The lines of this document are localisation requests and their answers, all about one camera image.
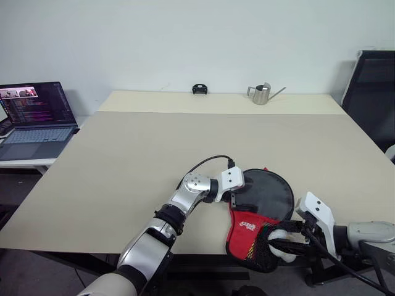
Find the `white table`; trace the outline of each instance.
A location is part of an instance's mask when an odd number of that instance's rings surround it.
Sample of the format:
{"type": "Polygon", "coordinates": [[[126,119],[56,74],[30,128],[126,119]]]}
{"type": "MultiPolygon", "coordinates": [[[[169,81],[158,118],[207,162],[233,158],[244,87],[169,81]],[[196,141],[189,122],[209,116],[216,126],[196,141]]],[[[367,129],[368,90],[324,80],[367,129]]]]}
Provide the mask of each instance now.
{"type": "MultiPolygon", "coordinates": [[[[78,127],[81,128],[84,122],[88,119],[88,116],[78,116],[75,121],[78,124],[78,127]]],[[[27,159],[27,160],[3,160],[0,161],[0,168],[26,168],[26,167],[34,167],[36,168],[42,175],[45,174],[48,167],[50,167],[56,158],[44,158],[44,159],[27,159]]]]}
{"type": "MultiPolygon", "coordinates": [[[[239,94],[115,91],[2,229],[0,247],[120,253],[183,174],[215,154],[273,170],[296,199],[312,191],[339,224],[395,220],[395,166],[328,95],[258,106],[239,94]]],[[[172,251],[224,254],[229,225],[226,204],[201,203],[172,251]]]]}

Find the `black table leg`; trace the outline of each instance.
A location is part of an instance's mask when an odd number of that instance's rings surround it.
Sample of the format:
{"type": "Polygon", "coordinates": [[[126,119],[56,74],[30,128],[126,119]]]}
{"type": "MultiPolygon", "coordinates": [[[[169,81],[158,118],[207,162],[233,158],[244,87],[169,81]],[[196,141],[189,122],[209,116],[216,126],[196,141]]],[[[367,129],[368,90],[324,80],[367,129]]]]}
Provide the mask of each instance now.
{"type": "MultiPolygon", "coordinates": [[[[346,258],[344,264],[358,273],[364,273],[373,269],[372,265],[363,264],[360,260],[354,258],[346,258]]],[[[322,260],[319,257],[316,259],[316,262],[312,264],[311,269],[312,273],[306,276],[306,284],[309,287],[322,286],[329,282],[339,281],[351,276],[336,265],[324,268],[322,260]]]]}
{"type": "Polygon", "coordinates": [[[32,251],[34,254],[68,265],[87,273],[100,276],[115,270],[113,266],[88,253],[64,253],[64,252],[42,252],[32,251]]]}

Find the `laptop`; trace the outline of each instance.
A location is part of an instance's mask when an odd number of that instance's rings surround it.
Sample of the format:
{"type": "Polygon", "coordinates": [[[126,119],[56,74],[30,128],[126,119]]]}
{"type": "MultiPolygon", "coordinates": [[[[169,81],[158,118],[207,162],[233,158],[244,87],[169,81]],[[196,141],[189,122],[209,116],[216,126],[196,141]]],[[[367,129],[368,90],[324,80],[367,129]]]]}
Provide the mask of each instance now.
{"type": "Polygon", "coordinates": [[[0,160],[56,158],[78,128],[60,82],[0,85],[0,104],[15,127],[0,160]]]}

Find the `black cable clip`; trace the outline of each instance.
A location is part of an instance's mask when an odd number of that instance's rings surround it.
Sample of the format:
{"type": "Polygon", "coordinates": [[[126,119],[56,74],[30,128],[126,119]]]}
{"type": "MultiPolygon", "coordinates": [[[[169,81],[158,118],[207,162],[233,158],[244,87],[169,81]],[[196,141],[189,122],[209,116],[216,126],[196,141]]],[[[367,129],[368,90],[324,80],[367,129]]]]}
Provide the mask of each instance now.
{"type": "Polygon", "coordinates": [[[207,86],[201,83],[195,84],[192,87],[193,94],[207,94],[208,90],[209,89],[207,88],[207,86]]]}
{"type": "Polygon", "coordinates": [[[303,224],[303,227],[301,229],[301,234],[303,236],[308,237],[309,236],[308,235],[309,231],[311,233],[314,233],[315,230],[316,230],[316,226],[317,226],[317,219],[312,214],[310,214],[309,212],[306,212],[305,213],[305,217],[304,217],[304,224],[303,224]]]}

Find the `black office chair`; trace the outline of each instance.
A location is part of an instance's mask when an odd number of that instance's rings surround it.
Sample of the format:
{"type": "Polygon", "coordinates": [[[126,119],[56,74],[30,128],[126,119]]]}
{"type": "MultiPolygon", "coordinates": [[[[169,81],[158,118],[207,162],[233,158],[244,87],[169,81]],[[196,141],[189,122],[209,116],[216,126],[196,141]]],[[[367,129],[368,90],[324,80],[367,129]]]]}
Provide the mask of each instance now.
{"type": "Polygon", "coordinates": [[[395,51],[362,51],[343,109],[386,152],[395,145],[395,51]]]}

